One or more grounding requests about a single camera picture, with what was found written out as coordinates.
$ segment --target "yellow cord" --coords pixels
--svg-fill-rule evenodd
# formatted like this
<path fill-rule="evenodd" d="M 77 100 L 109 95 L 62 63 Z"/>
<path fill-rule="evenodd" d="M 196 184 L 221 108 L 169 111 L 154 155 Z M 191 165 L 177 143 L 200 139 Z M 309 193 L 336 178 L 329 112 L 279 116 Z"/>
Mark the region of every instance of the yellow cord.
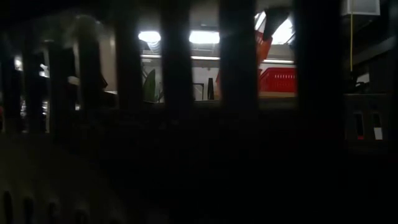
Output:
<path fill-rule="evenodd" d="M 354 36 L 354 0 L 351 0 L 351 42 L 349 50 L 349 63 L 351 65 L 351 72 L 353 71 L 353 36 Z"/>

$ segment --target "red shopping basket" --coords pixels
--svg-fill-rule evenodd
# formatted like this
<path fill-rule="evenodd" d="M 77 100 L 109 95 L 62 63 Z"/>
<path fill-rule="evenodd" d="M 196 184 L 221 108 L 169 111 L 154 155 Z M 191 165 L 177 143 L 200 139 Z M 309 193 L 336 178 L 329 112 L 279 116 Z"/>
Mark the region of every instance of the red shopping basket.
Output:
<path fill-rule="evenodd" d="M 268 68 L 259 79 L 260 91 L 296 92 L 294 68 Z"/>

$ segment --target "red basket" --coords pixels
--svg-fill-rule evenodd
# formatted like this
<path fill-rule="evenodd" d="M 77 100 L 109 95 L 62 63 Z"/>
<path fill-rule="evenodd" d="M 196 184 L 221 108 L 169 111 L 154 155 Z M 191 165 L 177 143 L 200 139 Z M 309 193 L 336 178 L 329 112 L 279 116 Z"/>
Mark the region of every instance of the red basket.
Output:
<path fill-rule="evenodd" d="M 294 68 L 268 68 L 259 79 L 260 91 L 296 92 Z"/>

